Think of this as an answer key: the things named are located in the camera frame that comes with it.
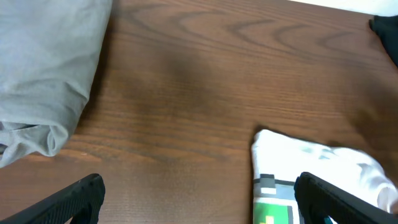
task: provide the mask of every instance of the white cloth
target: white cloth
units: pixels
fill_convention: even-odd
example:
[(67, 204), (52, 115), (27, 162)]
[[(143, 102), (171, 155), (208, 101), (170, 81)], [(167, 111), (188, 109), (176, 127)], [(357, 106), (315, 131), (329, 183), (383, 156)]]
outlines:
[(391, 212), (398, 199), (396, 187), (384, 175), (380, 164), (362, 151), (328, 147), (269, 130), (257, 133), (255, 140), (252, 146), (255, 180), (261, 174), (272, 174), (277, 180), (295, 182), (302, 172), (310, 172), (387, 212)]
[(0, 167), (54, 156), (86, 105), (112, 0), (0, 0)]

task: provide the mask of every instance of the black cloth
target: black cloth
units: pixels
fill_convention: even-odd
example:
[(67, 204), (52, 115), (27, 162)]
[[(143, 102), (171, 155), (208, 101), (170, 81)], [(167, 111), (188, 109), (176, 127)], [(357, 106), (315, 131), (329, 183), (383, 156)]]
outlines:
[(380, 37), (384, 49), (398, 67), (398, 16), (374, 16), (369, 20), (369, 27)]

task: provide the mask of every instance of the black object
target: black object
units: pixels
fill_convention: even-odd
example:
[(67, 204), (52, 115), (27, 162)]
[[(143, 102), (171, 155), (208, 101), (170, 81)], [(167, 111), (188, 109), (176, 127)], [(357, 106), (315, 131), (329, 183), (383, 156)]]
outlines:
[(398, 67), (398, 16), (374, 16), (369, 27), (381, 40), (384, 49)]
[(90, 174), (74, 184), (3, 220), (0, 224), (98, 223), (105, 185), (99, 174)]
[(344, 190), (303, 172), (294, 185), (305, 224), (325, 224), (332, 217), (339, 224), (396, 224), (398, 218)]

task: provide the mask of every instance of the folded gray cloth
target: folded gray cloth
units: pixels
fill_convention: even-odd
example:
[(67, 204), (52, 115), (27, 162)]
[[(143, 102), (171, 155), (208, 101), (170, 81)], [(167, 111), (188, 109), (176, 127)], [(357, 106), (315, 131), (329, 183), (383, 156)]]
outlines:
[(0, 167), (54, 156), (93, 82), (112, 0), (0, 0)]

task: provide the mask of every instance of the brown wooden surface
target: brown wooden surface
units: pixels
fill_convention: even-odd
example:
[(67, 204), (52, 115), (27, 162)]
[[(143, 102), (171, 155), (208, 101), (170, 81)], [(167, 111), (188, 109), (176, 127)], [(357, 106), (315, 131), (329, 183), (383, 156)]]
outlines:
[(281, 0), (115, 1), (59, 155), (0, 170), (0, 218), (92, 172), (100, 223), (251, 223), (257, 125), (363, 149), (398, 180), (398, 72), (371, 16)]

